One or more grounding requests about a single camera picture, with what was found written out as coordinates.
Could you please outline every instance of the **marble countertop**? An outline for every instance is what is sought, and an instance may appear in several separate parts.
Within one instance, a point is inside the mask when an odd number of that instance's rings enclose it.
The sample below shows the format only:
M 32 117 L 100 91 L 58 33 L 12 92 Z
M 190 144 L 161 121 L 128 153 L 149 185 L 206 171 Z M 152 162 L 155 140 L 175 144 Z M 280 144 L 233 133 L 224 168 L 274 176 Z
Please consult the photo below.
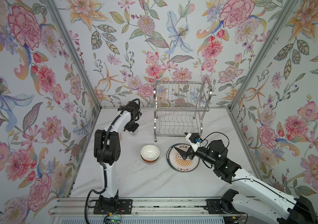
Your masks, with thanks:
M 120 197 L 214 197 L 221 196 L 222 190 L 228 189 L 229 184 L 220 180 L 202 161 L 195 170 L 188 173 L 171 168 L 166 161 L 166 152 L 174 144 L 186 143 L 185 139 L 158 137 L 155 142 L 154 111 L 142 109 L 141 112 L 143 115 L 137 121 L 137 135 L 132 136 L 128 132 L 121 134 L 121 155 L 116 162 Z M 117 109 L 101 110 L 95 130 L 109 125 L 116 114 Z M 206 137 L 215 131 L 223 132 L 230 139 L 228 158 L 250 172 L 252 168 L 225 109 L 211 109 L 203 119 L 202 136 Z M 209 142 L 216 139 L 222 139 L 224 145 L 227 145 L 227 139 L 221 134 L 208 137 Z M 148 144 L 160 150 L 159 159 L 154 164 L 146 164 L 140 157 L 141 148 Z M 91 137 L 70 197 L 87 197 L 91 189 L 101 190 L 100 165 L 93 156 L 93 146 L 94 137 Z

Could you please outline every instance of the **wall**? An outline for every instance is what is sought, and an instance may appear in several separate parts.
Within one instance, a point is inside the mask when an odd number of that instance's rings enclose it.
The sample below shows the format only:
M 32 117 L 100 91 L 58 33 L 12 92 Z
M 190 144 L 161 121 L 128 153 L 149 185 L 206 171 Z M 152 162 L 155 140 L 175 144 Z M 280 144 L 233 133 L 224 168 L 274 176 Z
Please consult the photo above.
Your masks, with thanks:
M 47 223 L 98 111 L 41 1 L 0 0 L 0 223 Z
M 103 106 L 119 106 L 137 97 L 144 106 L 153 106 L 155 78 L 200 81 L 204 77 L 214 89 L 211 106 L 228 105 L 284 3 L 56 2 L 67 29 L 79 34 L 74 42 Z
M 318 214 L 318 0 L 296 5 L 234 115 L 263 179 Z

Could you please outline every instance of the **decorative plate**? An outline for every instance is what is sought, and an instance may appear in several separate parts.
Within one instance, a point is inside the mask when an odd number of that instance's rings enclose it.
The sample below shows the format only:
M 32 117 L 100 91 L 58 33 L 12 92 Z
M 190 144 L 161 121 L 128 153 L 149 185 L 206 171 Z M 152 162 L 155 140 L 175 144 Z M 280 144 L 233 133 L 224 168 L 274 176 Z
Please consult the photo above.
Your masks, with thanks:
M 174 147 L 177 147 L 183 151 L 187 151 L 190 147 L 188 144 L 175 144 L 171 146 L 166 153 L 166 160 L 168 161 L 171 168 L 178 172 L 190 172 L 193 171 L 199 165 L 200 159 L 198 157 L 194 157 L 193 160 L 186 159 L 183 160 L 181 155 L 176 151 Z

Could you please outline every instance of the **white bowl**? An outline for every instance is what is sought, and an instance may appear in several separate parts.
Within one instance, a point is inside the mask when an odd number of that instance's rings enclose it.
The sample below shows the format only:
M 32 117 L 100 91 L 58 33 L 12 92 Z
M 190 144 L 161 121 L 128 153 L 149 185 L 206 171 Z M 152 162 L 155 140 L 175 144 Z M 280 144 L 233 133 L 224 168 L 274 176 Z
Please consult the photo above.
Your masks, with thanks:
M 146 145 L 140 150 L 140 156 L 144 162 L 152 164 L 159 158 L 160 151 L 156 146 Z

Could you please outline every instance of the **stainless steel dish rack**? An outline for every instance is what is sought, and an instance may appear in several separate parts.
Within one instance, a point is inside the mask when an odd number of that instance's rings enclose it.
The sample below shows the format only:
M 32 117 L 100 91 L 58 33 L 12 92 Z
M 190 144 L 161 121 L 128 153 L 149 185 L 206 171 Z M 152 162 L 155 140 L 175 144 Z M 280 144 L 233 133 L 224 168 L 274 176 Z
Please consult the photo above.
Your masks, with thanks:
M 208 85 L 207 95 L 204 91 Z M 185 132 L 199 133 L 209 111 L 212 96 L 210 81 L 157 82 L 154 81 L 154 140 L 157 136 L 185 137 Z

